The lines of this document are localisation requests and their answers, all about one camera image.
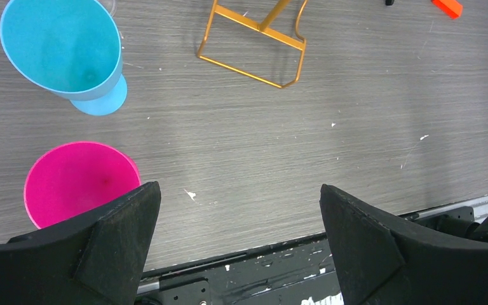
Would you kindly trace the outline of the pink wine glass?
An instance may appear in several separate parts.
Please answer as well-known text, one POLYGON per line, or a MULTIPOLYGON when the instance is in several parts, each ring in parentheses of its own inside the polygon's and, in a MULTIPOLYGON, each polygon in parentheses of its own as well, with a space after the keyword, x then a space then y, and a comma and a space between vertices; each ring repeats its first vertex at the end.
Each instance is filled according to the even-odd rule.
POLYGON ((125 153, 100 142, 57 146, 39 157, 24 184, 24 206, 38 228, 100 207, 140 186, 140 172, 125 153))

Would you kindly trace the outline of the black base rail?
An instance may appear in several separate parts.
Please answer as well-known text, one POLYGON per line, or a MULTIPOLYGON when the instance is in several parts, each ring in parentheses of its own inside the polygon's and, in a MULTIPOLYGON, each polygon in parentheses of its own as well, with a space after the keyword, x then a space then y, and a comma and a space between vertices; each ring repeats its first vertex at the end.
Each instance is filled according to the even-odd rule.
MULTIPOLYGON (((436 227, 443 217, 483 223, 488 198, 399 217, 436 227)), ((136 304, 345 304, 326 231, 148 275, 136 304)))

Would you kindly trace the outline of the blue wine glass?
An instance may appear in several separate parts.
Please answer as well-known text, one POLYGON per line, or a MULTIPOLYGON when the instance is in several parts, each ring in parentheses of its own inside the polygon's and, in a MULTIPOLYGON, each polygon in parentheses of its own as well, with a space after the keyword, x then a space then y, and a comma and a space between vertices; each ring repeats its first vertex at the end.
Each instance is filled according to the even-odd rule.
POLYGON ((125 103, 121 36, 99 1, 9 1, 0 41, 24 78, 85 114, 105 116, 125 103))

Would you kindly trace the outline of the orange block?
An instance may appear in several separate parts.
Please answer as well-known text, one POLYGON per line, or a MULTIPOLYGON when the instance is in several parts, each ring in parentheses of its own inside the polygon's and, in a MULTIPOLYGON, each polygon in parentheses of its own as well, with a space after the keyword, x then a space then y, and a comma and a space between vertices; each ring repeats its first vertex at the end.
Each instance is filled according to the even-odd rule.
POLYGON ((451 19, 455 20, 462 15, 463 5, 457 0, 431 0, 431 2, 451 19))

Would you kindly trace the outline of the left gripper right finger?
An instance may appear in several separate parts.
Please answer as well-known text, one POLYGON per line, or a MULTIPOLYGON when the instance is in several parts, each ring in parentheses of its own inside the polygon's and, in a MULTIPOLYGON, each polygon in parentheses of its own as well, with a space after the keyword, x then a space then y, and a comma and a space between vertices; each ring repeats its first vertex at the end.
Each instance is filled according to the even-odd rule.
POLYGON ((488 304, 488 217, 427 227, 330 185, 320 209, 345 304, 488 304))

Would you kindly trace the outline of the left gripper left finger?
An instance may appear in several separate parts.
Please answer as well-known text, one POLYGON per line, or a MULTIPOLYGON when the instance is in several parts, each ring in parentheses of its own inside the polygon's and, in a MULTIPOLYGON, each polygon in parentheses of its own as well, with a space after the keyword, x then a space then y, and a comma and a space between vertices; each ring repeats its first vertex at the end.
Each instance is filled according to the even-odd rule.
POLYGON ((147 182, 0 244, 0 304, 133 304, 160 205, 147 182))

